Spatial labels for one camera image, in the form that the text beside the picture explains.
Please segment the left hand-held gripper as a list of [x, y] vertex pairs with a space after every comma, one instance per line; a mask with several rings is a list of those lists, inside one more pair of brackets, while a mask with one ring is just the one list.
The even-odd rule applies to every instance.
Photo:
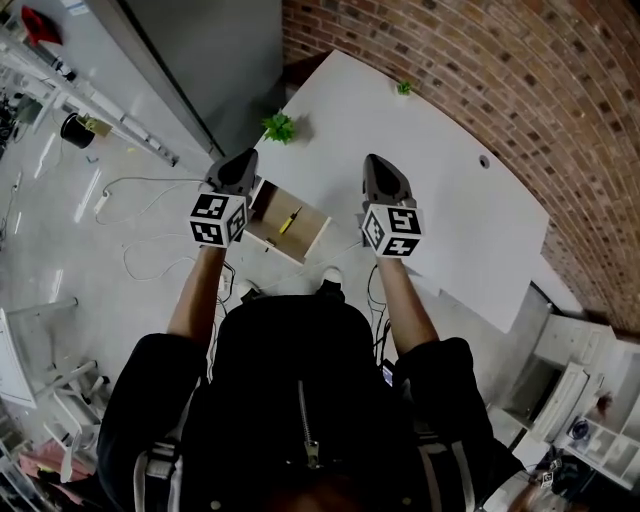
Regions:
[[258, 152], [248, 148], [215, 162], [188, 216], [193, 239], [200, 246], [227, 249], [238, 242], [253, 215]]

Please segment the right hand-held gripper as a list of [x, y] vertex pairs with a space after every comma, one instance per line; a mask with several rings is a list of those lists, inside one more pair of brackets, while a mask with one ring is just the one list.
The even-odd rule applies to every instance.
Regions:
[[411, 256], [425, 236], [424, 213], [412, 198], [406, 176], [387, 159], [370, 153], [364, 160], [363, 193], [367, 201], [356, 215], [361, 245], [379, 258]]

